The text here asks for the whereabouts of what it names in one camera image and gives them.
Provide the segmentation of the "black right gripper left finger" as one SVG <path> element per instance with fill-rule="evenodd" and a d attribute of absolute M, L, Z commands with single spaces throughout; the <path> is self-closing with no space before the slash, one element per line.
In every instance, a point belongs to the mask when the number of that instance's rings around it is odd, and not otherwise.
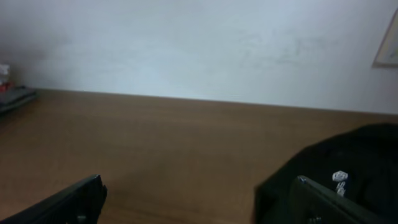
<path fill-rule="evenodd" d="M 97 224 L 107 193 L 101 176 L 91 175 L 1 224 Z"/>

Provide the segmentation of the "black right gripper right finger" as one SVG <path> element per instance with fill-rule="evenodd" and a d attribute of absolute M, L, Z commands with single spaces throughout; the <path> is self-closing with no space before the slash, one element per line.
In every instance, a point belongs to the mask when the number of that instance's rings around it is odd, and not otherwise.
<path fill-rule="evenodd" d="M 388 224 L 385 220 L 306 176 L 296 177 L 289 192 L 298 224 Z"/>

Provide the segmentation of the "white t-shirt black print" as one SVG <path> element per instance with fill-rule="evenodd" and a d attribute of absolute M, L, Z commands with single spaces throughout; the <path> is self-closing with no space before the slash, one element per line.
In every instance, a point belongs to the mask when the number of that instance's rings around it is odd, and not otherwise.
<path fill-rule="evenodd" d="M 0 84 L 5 84 L 11 76 L 11 68 L 8 64 L 0 64 Z"/>

